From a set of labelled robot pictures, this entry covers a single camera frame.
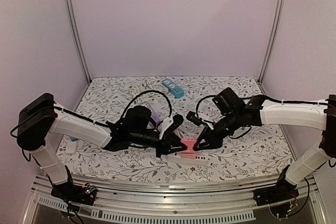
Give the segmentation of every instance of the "wire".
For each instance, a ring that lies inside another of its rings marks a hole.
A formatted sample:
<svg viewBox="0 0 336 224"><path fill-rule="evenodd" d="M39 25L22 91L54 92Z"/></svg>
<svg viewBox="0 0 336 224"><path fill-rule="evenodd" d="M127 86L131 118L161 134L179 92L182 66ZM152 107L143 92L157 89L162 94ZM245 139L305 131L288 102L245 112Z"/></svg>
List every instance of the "wire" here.
<svg viewBox="0 0 336 224"><path fill-rule="evenodd" d="M245 131L242 135L240 135L240 136L237 136L237 137L231 137L231 136L229 136L231 139L238 139L238 138L241 138L241 137L243 137L243 136L245 136L247 133L249 133L250 131L252 130L252 126L250 126L250 128L247 130L247 131Z"/></svg>
<svg viewBox="0 0 336 224"><path fill-rule="evenodd" d="M255 98L255 97L261 97L261 98L265 98L266 100L269 100L271 102L276 102L276 103L287 103L287 104L313 104L313 105L330 105L332 106L333 108L335 108L333 105L329 104L329 103L325 103L325 102L311 102L311 101L281 101L281 100L277 100L277 99L274 99L274 98L271 98L267 95L264 95L264 94L258 94L258 95L254 95L252 97L242 97L240 99L242 100L249 100L249 99L252 99L252 98Z"/></svg>
<svg viewBox="0 0 336 224"><path fill-rule="evenodd" d="M333 165L331 164L331 160L329 160L328 163L329 163L330 168L334 168L336 166L336 161L335 161L335 163Z"/></svg>
<svg viewBox="0 0 336 224"><path fill-rule="evenodd" d="M30 162L32 159L32 155L29 153L29 155L28 155L28 158L27 158L27 156L26 156L26 154L25 154L25 150L24 149L22 149L22 155L24 156L24 158L25 158L25 160L27 161L27 162Z"/></svg>
<svg viewBox="0 0 336 224"><path fill-rule="evenodd" d="M306 204L307 204L307 202L308 202L308 199L309 199L309 193L310 193L310 186L309 186L309 182L308 182L308 180L305 178L305 181L307 182L307 186L308 186L308 191L307 191L307 197L306 197L306 200L304 201L304 203L303 203L303 205L302 205L302 207L299 209L299 210L297 210L294 214L292 214L292 215L289 215L289 217L290 216L294 216L294 215L297 215L305 206L306 206Z"/></svg>
<svg viewBox="0 0 336 224"><path fill-rule="evenodd" d="M24 123L28 122L30 119L32 119L34 116L36 116L38 113L40 113L42 110L52 109L53 107L54 106L48 106L48 107L44 107L44 108L41 108L41 109L35 111L32 115L30 115L28 118L26 118L25 120L23 120L23 122L20 122L17 126L15 126L14 128L12 128L12 130L10 131L10 135L13 138L17 138L17 136L13 134L14 131L16 131L21 125L23 125Z"/></svg>
<svg viewBox="0 0 336 224"><path fill-rule="evenodd" d="M173 112L173 109L172 109L172 104L170 103L168 97L162 93L161 91L158 91L158 90L146 90L146 91L143 91L141 92L140 94L136 95L130 102L129 104L127 104L126 108L124 109L124 111L122 112L121 116L120 116L120 119L122 119L124 117L124 115L126 114L126 111L128 110L128 108L130 107L130 105L137 99L139 98L140 96L144 95L144 94L147 94L147 93L157 93L157 94L160 94L162 95L167 103L168 103L168 107L169 107L169 116L172 115L172 112Z"/></svg>
<svg viewBox="0 0 336 224"><path fill-rule="evenodd" d="M72 220L72 217L69 216L69 214L70 214L69 209L71 209L72 212L74 212L74 214L76 215L76 217L79 219L80 223L81 223L81 224L85 224L84 221L82 220L82 218L78 215L77 211L74 210L74 208L72 207L72 205L69 203L69 201L65 200L65 199L58 193L58 191L57 191L56 188L54 187L53 182L51 181L49 175L47 175L47 178L49 179L49 182L50 182L52 188L54 189L54 191L56 192L56 194L58 195L58 197L59 197L61 200L63 200L65 204L67 204L67 206L68 206L68 217L69 217L69 220L71 220L71 221L72 221L73 223L75 223L75 224L79 224L78 222L75 222L74 220Z"/></svg>
<svg viewBox="0 0 336 224"><path fill-rule="evenodd" d="M165 93L165 94L168 94L169 93L169 90L161 85L160 83L158 83L157 81L151 83L150 80L148 79L144 79L142 84L140 85L133 85L128 91L127 91L127 94L131 95L132 97L141 93L142 91L145 91L145 90L158 90L158 91L161 91L162 93ZM139 103L143 103L143 99L142 98L138 98L138 102Z"/></svg>
<svg viewBox="0 0 336 224"><path fill-rule="evenodd" d="M205 97L202 97L199 101L198 101L198 103L197 103L197 105L196 105L196 116L198 117L198 108L200 107L200 104L201 104L201 102L202 101L204 101L205 99L208 99L208 98L211 98L211 97L216 97L214 94L210 94L210 95L207 95L207 96L205 96Z"/></svg>
<svg viewBox="0 0 336 224"><path fill-rule="evenodd" d="M308 186L308 191L307 191L307 197L306 197L306 199L305 199L305 201L304 201L304 203L303 203L303 205L302 205L302 207L298 210L298 211L296 211L294 214L288 214L285 218L278 218L277 217L277 214L279 214L279 213L276 213L276 212L272 212L271 211L271 209L270 209L270 207L269 207L269 211L271 212L271 214L272 214L272 216L274 216L276 219L278 219L278 220L282 220L282 219L286 219L287 217L291 217L291 216L294 216L294 215L297 215L305 206L306 206L306 204L307 204L307 202L308 202L308 199L309 199L309 193L310 193L310 186L309 186L309 182L308 182L308 180L306 179L306 178L304 178L305 179L305 181L306 181L306 183L307 183L307 186ZM291 203L292 205L294 204L294 202L297 202L298 200L297 200L297 198L295 197L295 195L292 195L292 197L294 198L294 201L293 201L293 203Z"/></svg>

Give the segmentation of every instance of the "metal bar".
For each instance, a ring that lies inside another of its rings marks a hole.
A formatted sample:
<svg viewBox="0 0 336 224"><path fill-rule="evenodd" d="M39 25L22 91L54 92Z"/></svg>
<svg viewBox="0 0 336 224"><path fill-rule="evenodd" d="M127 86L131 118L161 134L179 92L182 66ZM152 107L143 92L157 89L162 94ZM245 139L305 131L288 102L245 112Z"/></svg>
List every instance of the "metal bar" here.
<svg viewBox="0 0 336 224"><path fill-rule="evenodd" d="M262 82L264 81L264 78L266 76L266 72L267 72L268 65L269 65L269 62L270 62L270 59L271 59L273 47L274 47L276 37L277 37L277 32L278 32L278 28L279 28L279 24L280 24L280 18L281 18L282 8L284 6L284 1L285 0L278 0L277 1L275 16L274 16L274 20L273 20L273 26L272 26L271 34L270 34L270 37L269 37L269 40L268 40L264 61L262 63L261 71L260 71L259 78L258 78L258 83L259 84L262 84Z"/></svg>
<svg viewBox="0 0 336 224"><path fill-rule="evenodd" d="M128 184L128 182L110 182L111 184ZM180 217L204 217L223 214L236 214L241 211L261 209L268 206L257 207L253 200L253 191L257 188L264 187L263 183L258 182L251 184L245 181L249 188L241 189L239 184L233 188L227 187L227 183L219 183L216 191L210 192L203 183L194 185L198 190L185 193L183 191L173 191L170 194L161 193L165 189L155 189L152 192L142 192L138 190L124 191L124 188L117 190L113 185L104 190L100 190L101 185L96 184L99 188L99 194L94 206L82 206L92 211L110 211L115 214L127 214L128 216L142 216L143 218L152 218L159 216L180 216ZM309 178L311 194L317 192L315 181ZM307 194L306 182L301 182L298 185L300 197L305 198ZM36 176L32 191L36 194L48 197L52 200L59 200L50 196L51 185L46 177Z"/></svg>
<svg viewBox="0 0 336 224"><path fill-rule="evenodd" d="M66 9L67 9L67 14L68 14L68 18L69 18L69 25L70 25L70 28L71 28L73 41L75 43L75 48L76 48L76 51L77 51L77 56L78 56L78 59L79 59L79 63L80 63L80 66L82 68L82 72L83 72L83 75L85 77L85 80L89 84L89 83L91 83L92 78L90 76L89 69L88 69L86 59L85 59L85 56L84 56L83 48L82 48L82 45L81 45L72 0L64 0L64 1L65 1Z"/></svg>
<svg viewBox="0 0 336 224"><path fill-rule="evenodd" d="M38 194L36 194L34 191L30 191L28 194L28 202L26 203L26 206L24 207L25 211L22 216L22 221L20 223L22 224L32 224L34 214L37 207L37 199Z"/></svg>

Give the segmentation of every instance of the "small white block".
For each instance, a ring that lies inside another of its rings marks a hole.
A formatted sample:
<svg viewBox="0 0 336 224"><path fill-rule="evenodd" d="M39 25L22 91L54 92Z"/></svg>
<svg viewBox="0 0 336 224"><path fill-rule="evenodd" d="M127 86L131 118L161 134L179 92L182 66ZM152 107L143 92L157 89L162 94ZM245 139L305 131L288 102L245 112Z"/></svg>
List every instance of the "small white block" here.
<svg viewBox="0 0 336 224"><path fill-rule="evenodd" d="M65 147L65 153L66 154L72 154L75 153L77 148L77 141L71 141L67 143L67 146Z"/></svg>
<svg viewBox="0 0 336 224"><path fill-rule="evenodd" d="M163 155L163 160L173 163L180 163L186 165L207 165L209 157L207 154L197 154L195 159L181 158L180 153L173 153L169 155Z"/></svg>

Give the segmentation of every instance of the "black camera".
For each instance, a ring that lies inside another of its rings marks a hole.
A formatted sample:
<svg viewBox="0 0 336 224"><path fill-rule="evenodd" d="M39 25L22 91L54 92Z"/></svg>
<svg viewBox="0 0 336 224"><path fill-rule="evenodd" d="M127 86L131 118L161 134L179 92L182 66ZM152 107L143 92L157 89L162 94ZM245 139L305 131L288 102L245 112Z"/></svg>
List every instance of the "black camera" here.
<svg viewBox="0 0 336 224"><path fill-rule="evenodd" d="M245 107L245 103L231 88L224 89L212 99L222 115L231 112L239 114Z"/></svg>

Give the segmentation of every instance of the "white wall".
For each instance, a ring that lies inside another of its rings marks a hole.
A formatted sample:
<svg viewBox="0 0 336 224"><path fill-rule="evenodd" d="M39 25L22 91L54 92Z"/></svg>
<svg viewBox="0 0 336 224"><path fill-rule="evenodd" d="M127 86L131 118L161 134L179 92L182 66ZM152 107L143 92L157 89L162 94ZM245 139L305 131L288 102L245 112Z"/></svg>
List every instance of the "white wall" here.
<svg viewBox="0 0 336 224"><path fill-rule="evenodd" d="M73 0L93 77L257 77L276 0Z"/></svg>
<svg viewBox="0 0 336 224"><path fill-rule="evenodd" d="M0 222L19 223L36 174L9 131L44 92L73 109L86 84L64 0L0 0Z"/></svg>
<svg viewBox="0 0 336 224"><path fill-rule="evenodd" d="M285 0L279 33L265 78L266 92L279 99L323 99L336 93L336 0ZM321 132L286 127L300 156ZM336 168L315 173L330 223L336 219Z"/></svg>

